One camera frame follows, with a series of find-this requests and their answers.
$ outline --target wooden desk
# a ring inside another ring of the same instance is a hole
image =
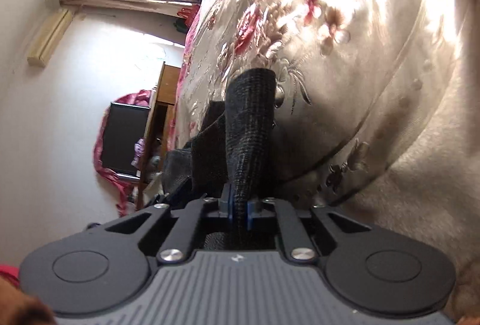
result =
[[[148,114],[145,127],[145,148],[140,164],[140,184],[138,185],[137,210],[143,208],[143,190],[146,188],[146,167],[152,155],[152,145],[155,134],[162,131],[162,143],[160,147],[160,165],[162,167],[167,154],[167,138],[169,136],[170,122],[175,114],[175,95],[180,68],[166,65],[163,62],[162,71],[158,78],[157,89],[152,98],[152,106]]]

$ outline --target round pad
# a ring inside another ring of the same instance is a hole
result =
[[[85,283],[102,276],[109,268],[109,260],[92,251],[67,253],[53,263],[54,273],[66,282]]]
[[[440,310],[455,283],[455,269],[443,253],[380,228],[345,235],[325,274],[346,300],[395,317]]]
[[[386,282],[407,282],[422,270],[416,257],[399,251],[374,253],[367,259],[366,266],[372,276]]]
[[[20,267],[20,285],[59,316],[88,315],[126,301],[149,274],[135,240],[95,228],[28,255]]]

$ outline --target grey grip pad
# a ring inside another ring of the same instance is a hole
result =
[[[59,325],[449,325],[441,313],[372,317],[333,295],[313,267],[278,252],[198,251],[161,268],[141,295],[107,314],[57,318]]]

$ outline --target black fabric strap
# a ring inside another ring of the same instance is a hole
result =
[[[247,201],[258,195],[266,171],[275,85],[275,73],[259,68],[240,74],[226,90],[226,165],[235,193],[234,231],[241,241],[247,231]]]
[[[224,102],[211,102],[202,131],[191,140],[191,175],[194,190],[222,188],[228,180],[225,157]]]
[[[162,172],[163,192],[174,194],[191,178],[191,149],[169,151]]]

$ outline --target pink fabric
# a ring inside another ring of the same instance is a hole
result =
[[[151,93],[152,91],[150,90],[140,90],[138,93],[131,93],[129,95],[122,96],[115,100],[115,102],[148,107]],[[121,181],[113,170],[102,167],[101,156],[103,150],[103,133],[105,131],[105,125],[107,124],[106,121],[108,117],[109,110],[107,109],[105,111],[105,115],[103,116],[102,125],[100,126],[98,138],[93,150],[93,165],[97,173],[107,181],[110,181],[110,183],[112,183],[112,185],[114,185],[114,187],[116,187],[119,191],[120,201],[117,204],[117,210],[120,216],[124,216],[127,213],[127,197],[131,192],[133,185],[131,183],[125,183]]]
[[[16,288],[20,286],[18,280],[18,268],[0,264],[0,277],[3,277],[5,280],[12,283]]]
[[[200,19],[200,12],[197,12],[193,22],[191,23],[191,27],[188,30],[187,37],[185,38],[185,50],[183,50],[183,62],[180,69],[180,75],[178,76],[177,82],[177,92],[175,95],[175,102],[178,103],[180,91],[182,90],[182,84],[187,76],[188,72],[190,71],[190,53],[191,49],[193,48],[193,42],[195,38],[195,33],[197,30],[198,20]],[[177,118],[177,104],[175,104],[175,115],[173,119],[169,123],[169,138],[167,141],[167,150],[173,150],[175,148],[175,122]]]
[[[143,150],[145,150],[145,139],[140,138],[137,143],[135,143],[135,157],[131,164],[140,169],[140,160],[142,159]]]

